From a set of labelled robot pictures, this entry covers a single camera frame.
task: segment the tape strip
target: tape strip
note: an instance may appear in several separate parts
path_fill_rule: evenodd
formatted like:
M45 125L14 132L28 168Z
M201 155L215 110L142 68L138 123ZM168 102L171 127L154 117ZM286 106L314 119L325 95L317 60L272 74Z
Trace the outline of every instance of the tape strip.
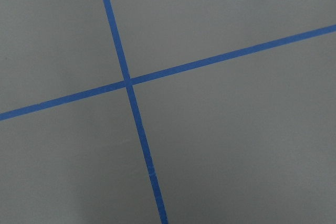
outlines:
M95 88L95 89L90 89L90 90L87 90L87 91L67 95L65 97L56 98L56 99L49 100L49 101L46 101L46 102L42 102L42 103L39 103L39 104L34 104L34 105L30 105L30 106L23 107L23 108L20 108L20 109L4 112L4 113L0 114L0 121L10 119L10 118L14 118L16 116L20 116L20 115L24 115L24 114L33 113L35 111L44 110L44 109L47 109L47 108L52 108L52 107L62 105L62 104L65 104L65 103L78 101L78 100L81 100L81 99L84 99L84 98L92 97L92 96L98 95L98 94L107 93L107 92L114 91L114 90L117 90L117 89L121 89L121 88L124 88L124 87L125 87L124 82L119 81L119 82L109 84L109 85L106 85L106 86L101 86L101 87L98 87L98 88Z
M165 211L165 207L164 207L164 203L163 203L163 199L162 199L162 195L161 195L161 190L160 190L159 182L157 180L157 176L156 176L156 173L155 173L154 164L153 164L151 152L150 152L150 149L149 149L146 133L145 133L145 130L144 130L143 125L142 125L141 115L140 115L137 99L135 97L134 89L133 89L133 86L132 86L132 83L131 83L131 77L130 77L130 74L129 74L129 71L128 71L126 58L125 58L124 51L123 51L123 48L122 48L122 43L121 43L121 40L120 40L120 36L119 36L118 28L117 28L117 23L115 21L113 9L112 9L112 4L111 4L110 0L103 0L103 2L104 2L106 15L107 15L109 25L110 25L110 29L111 29L111 33L112 33L112 37L113 37L113 42L114 42L114 45L116 47L116 51L117 51L117 55L118 55L118 59L119 59L119 64L120 64L121 72L122 72L122 75L123 75L123 78L124 78L124 82L125 82L128 98L129 98L129 101L130 101L134 121L135 121L135 124L137 126L136 130L138 131L139 140L140 140L141 147L142 147L142 152L143 152L143 155L144 155L144 158L145 158L149 178L150 178L150 181L151 181L151 184L152 184L152 189L153 189L153 192L154 192L156 206L157 206L158 211L159 211L161 223L166 224L166 223L168 223L168 220L167 220L167 215L166 215L166 211Z
M203 67L203 66L206 66L206 65L211 65L211 64L214 64L214 63L217 63L217 62L237 58L237 57L240 57L240 56L250 55L250 54L253 54L255 52L260 52L260 51L264 51L264 50L267 50L267 49L270 49L270 48L273 48L273 47L279 47L279 46L294 43L294 42L297 42L297 41L300 41L300 40L309 39L309 38L312 38L312 37L329 34L329 33L335 32L335 31L336 31L336 25L332 25L332 26L327 26L327 27L323 27L323 28L320 28L320 29L312 30L312 31L307 31L307 32L302 33L302 34L296 34L296 35L292 35L292 36L289 36L289 37L272 40L272 41L262 43L262 44L258 44L258 45L255 45L255 46L246 47L246 48L235 50L235 51L232 51L232 52L227 52L227 53L222 54L222 55L212 56L212 57L209 57L209 58L206 58L206 59L190 62L190 63L187 63L187 64L183 64L183 65L179 65L179 66L176 66L176 67L160 70L160 71L157 71L157 72L154 72L154 73L145 74L143 76L135 77L135 78L132 78L132 84L135 85L135 84L139 84L139 83L142 83L142 82L155 80L155 79L162 78L162 77L165 77L165 76L170 76L172 74L181 73L181 72L192 70L192 69L195 69L195 68L200 68L200 67Z

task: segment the floor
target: floor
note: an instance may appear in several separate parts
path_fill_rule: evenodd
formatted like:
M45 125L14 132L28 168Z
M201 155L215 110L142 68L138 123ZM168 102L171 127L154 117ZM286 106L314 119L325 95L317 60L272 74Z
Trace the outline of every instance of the floor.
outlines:
M0 223L336 223L335 0L0 3Z

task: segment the gray surface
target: gray surface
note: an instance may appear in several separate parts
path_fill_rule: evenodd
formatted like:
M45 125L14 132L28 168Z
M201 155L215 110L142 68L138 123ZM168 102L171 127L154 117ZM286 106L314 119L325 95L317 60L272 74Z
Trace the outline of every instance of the gray surface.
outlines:
M122 80L102 0L0 0L0 112Z
M159 223L125 90L0 122L0 223Z
M336 223L335 39L135 86L171 223Z
M336 23L335 0L112 0L132 77Z
M132 77L336 23L334 0L112 0ZM102 0L0 0L0 112L122 79ZM336 35L135 86L170 223L336 222ZM125 90L0 122L0 223L159 223Z

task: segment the blue painter's tape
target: blue painter's tape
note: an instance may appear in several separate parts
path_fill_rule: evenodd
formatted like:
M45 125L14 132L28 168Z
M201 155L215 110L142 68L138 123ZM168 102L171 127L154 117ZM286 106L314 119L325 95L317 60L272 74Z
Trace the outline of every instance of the blue painter's tape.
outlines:
M132 86L132 83L131 83L131 78L130 78L130 74L129 74L129 71L128 71L126 58L125 58L125 55L124 55L121 39L120 39L118 28L117 28L117 23L115 21L113 9L112 9L112 4L111 4L110 0L103 0L103 2L104 2L106 15L107 15L109 25L110 25L110 29L111 29L111 33L112 33L112 37L113 37L113 41L114 41L114 46L116 47L121 72L122 72L122 75L123 75L123 78L124 78L124 81L125 81L125 86L126 86L128 98L129 98L129 101L130 101L130 105L131 105L131 109L132 109L132 113L133 113L133 117L134 117L134 121L135 121L135 125L136 125L136 130L137 130L138 135L139 135L139 140L140 140L142 152L143 152L143 155L144 155L144 158L145 158L149 178L150 178L150 181L151 181L151 185L152 185L152 189L153 189L153 193L154 193L154 197L155 197L155 201L156 201L156 206L157 206L158 211L159 211L161 223L162 224L167 224L168 219L167 219L167 215L166 215L166 211L165 211L165 207L164 207L164 202L163 202L163 199L162 199L161 190L160 190L160 187L159 187L159 182L157 180L157 176L156 176L156 173L155 173L154 164L153 164L151 152L150 152L150 149L149 149L146 133L145 133L145 130L144 130L143 125L142 125L142 119L141 119L137 99L135 97L134 89L133 89L133 86Z
M42 103L39 103L39 104L34 104L34 105L30 105L30 106L23 107L23 108L20 108L20 109L4 112L4 113L0 114L0 121L5 120L5 119L14 118L16 116L20 116L20 115L24 115L24 114L33 113L35 111L44 110L44 109L47 109L47 108L52 108L52 107L62 105L62 104L65 104L65 103L78 101L78 100L81 100L81 99L84 99L84 98L92 97L92 96L98 95L98 94L107 93L107 92L117 90L117 89L121 89L121 88L124 88L124 87L125 87L124 82L119 81L119 82L109 84L109 85L106 85L106 86L102 86L102 87L98 87L98 88L95 88L95 89L90 89L90 90L87 90L87 91L67 95L65 97L56 98L56 99L46 101L46 102L42 102Z
M160 70L160 71L157 71L157 72L154 72L154 73L145 74L143 76L132 78L131 82L132 82L133 85L135 85L135 84L139 84L139 83L142 83L142 82L147 82L147 81L150 81L150 80L155 80L155 79L158 79L158 78L162 78L162 77L165 77L165 76L170 76L172 74L192 70L192 69L195 69L195 68L200 68L200 67L210 65L210 64L214 64L214 63L217 63L217 62L220 62L220 61L229 60L229 59L237 58L237 57L244 56L244 55L250 55L250 54L253 54L255 52L259 52L259 51L267 50L267 49L270 49L270 48L279 47L279 46L283 46L283 45L290 44L290 43L293 43L293 42L297 42L297 41L300 41L300 40L309 39L309 38L313 38L313 37L316 37L316 36L332 33L332 32L335 32L335 31L336 31L336 25L323 27L323 28L320 28L320 29L307 31L307 32L302 33L302 34L296 34L296 35L292 35L292 36L289 36L289 37L272 40L272 41L262 43L262 44L258 44L258 45L255 45L255 46L246 47L246 48L235 50L235 51L232 51L232 52L227 52L227 53L222 54L222 55L212 56L212 57L209 57L209 58L206 58L206 59L186 63L186 64L179 65L179 66L176 66L176 67Z
M200 67L210 65L210 64L214 64L214 63L217 63L217 62L221 62L221 61L224 61L224 60L229 60L229 59L237 58L237 57L240 57L240 56L253 54L255 52L267 50L267 49L270 49L270 48L279 47L279 46L282 46L282 45L294 43L294 42L297 42L297 41L300 41L300 40L305 40L305 39L309 39L309 38L318 37L318 36L321 36L321 35L333 33L335 31L336 31L336 25L323 27L323 28L320 28L320 29L307 31L307 32L302 33L302 34L297 34L297 35L293 35L293 36L289 36L289 37L285 37L285 38L281 38L281 39L277 39L277 40L272 40L272 41L262 43L262 44L258 44L258 45L255 45L255 46L235 50L235 51L232 51L232 52L227 52L227 53L222 54L222 55L217 55L217 56L213 56L213 57L210 57L210 58L206 58L206 59L186 63L186 64L183 64L183 65L179 65L179 66L176 66L176 67L173 67L173 68L168 68L168 69L160 70L160 71L157 71L157 72L154 72L154 73L145 74L143 76L132 78L130 81L131 81L132 85L135 85L135 84L155 80L155 79L158 79L158 78L162 78L162 77L165 77L165 76L170 76L172 74L192 70L192 69L195 69L195 68L200 68ZM51 107L58 106L58 105L61 105L61 104L64 104L64 103L69 103L69 102L72 102L72 101L81 100L81 99L84 99L84 98L87 98L87 97L91 97L91 96L94 96L94 95L97 95L97 94L110 92L110 91L121 89L121 88L124 88L124 87L125 87L125 84L124 84L123 81L116 82L116 83L106 85L106 86L103 86L103 87L98 87L98 88L95 88L95 89L79 92L79 93L76 93L76 94L67 95L65 97L53 99L53 100L50 100L50 101L46 101L46 102L43 102L43 103L40 103L40 104L30 105L30 106L27 106L27 107L24 107L24 108L4 112L4 113L0 114L0 121L5 120L5 119L14 118L16 116L32 113L32 112L35 112L35 111L51 108Z

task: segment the blue tape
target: blue tape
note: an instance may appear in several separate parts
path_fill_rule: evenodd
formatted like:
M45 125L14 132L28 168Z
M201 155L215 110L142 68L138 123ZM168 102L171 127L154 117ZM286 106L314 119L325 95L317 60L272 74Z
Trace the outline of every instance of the blue tape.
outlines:
M34 105L30 105L30 106L23 107L23 108L20 108L20 109L4 112L4 113L0 114L0 121L10 119L10 118L14 118L16 116L20 116L20 115L24 115L24 114L33 113L35 111L52 108L52 107L62 105L62 104L65 104L65 103L78 101L78 100L81 100L81 99L84 99L84 98L92 97L92 96L98 95L98 94L107 93L107 92L117 90L117 89L121 89L121 88L124 88L124 87L125 87L124 82L119 81L119 82L109 84L109 85L106 85L106 86L101 86L101 87L98 87L98 88L95 88L95 89L90 89L90 90L87 90L87 91L67 95L65 97L56 98L56 99L49 100L49 101L46 101L46 102L42 102L42 103L39 103L39 104L34 104Z
M168 223L168 220L167 220L167 215L166 215L166 211L165 211L165 207L164 207L164 203L163 203L163 199L161 195L161 190L160 190L159 182L157 180L157 176L155 173L154 164L153 164L151 152L149 149L146 133L142 125L141 115L140 115L137 99L135 97L134 89L131 83L131 77L128 71L125 54L122 48L122 44L121 44L121 40L120 40L118 28L117 28L117 23L115 21L113 9L112 9L112 4L110 0L103 0L103 2L104 2L106 15L107 15L110 29L111 29L114 46L116 47L121 72L122 72L122 75L125 81L125 86L126 86L128 98L130 101L130 105L131 105L131 109L132 109L132 113L133 113L133 117L134 117L134 121L136 125L136 130L138 131L142 152L145 158L149 178L150 178L152 189L154 192L156 206L159 211L161 223L166 224Z
M290 43L297 42L297 41L300 41L300 40L309 39L309 38L312 38L312 37L332 33L332 32L335 32L335 31L336 31L336 25L327 26L327 27L323 27L323 28L320 28L320 29L307 31L307 32L302 33L302 34L296 34L296 35L292 35L292 36L289 36L289 37L272 40L272 41L262 43L262 44L258 44L258 45L255 45L255 46L246 47L246 48L235 50L235 51L232 51L232 52L227 52L227 53L222 54L222 55L212 56L212 57L209 57L209 58L206 58L206 59L186 63L186 64L179 65L179 66L176 66L176 67L160 70L160 71L157 71L157 72L154 72L154 73L145 74L143 76L132 78L131 81L132 81L132 84L135 85L135 84L147 82L147 81L150 81L150 80L155 80L155 79L158 79L158 78L162 78L162 77L165 77L165 76L170 76L172 74L192 70L192 69L195 69L195 68L200 68L200 67L203 67L203 66L206 66L206 65L211 65L211 64L214 64L214 63L217 63L217 62L220 62L220 61L229 60L229 59L237 58L237 57L240 57L240 56L250 55L250 54L253 54L255 52L260 52L260 51L267 50L267 49L270 49L270 48L273 48L273 47L279 47L279 46L290 44Z

